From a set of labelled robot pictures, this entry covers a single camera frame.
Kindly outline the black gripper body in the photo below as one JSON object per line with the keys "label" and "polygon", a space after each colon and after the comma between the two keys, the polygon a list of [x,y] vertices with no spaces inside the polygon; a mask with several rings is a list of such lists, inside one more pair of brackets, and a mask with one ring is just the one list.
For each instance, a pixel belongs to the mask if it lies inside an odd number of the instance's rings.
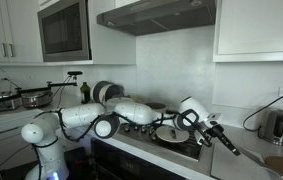
{"label": "black gripper body", "polygon": [[239,156],[239,150],[232,144],[232,142],[223,134],[224,128],[216,121],[208,121],[205,123],[207,126],[206,132],[211,137],[218,138],[234,155]]}

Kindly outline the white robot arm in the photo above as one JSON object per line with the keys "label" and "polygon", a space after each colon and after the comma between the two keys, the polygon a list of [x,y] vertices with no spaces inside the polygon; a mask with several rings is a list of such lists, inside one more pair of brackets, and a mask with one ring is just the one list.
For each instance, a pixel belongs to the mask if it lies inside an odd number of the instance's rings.
{"label": "white robot arm", "polygon": [[199,145],[210,146],[211,139],[216,137],[239,155],[238,148],[223,134],[218,118],[218,114],[208,112],[192,97],[182,100],[179,109],[172,113],[159,113],[145,104],[130,101],[118,103],[111,112],[99,103],[43,112],[21,130],[22,138],[32,145],[38,159],[26,180],[66,180],[69,170],[56,132],[81,126],[101,139],[112,137],[124,123],[137,127],[156,125],[166,128],[171,136],[192,131]]}

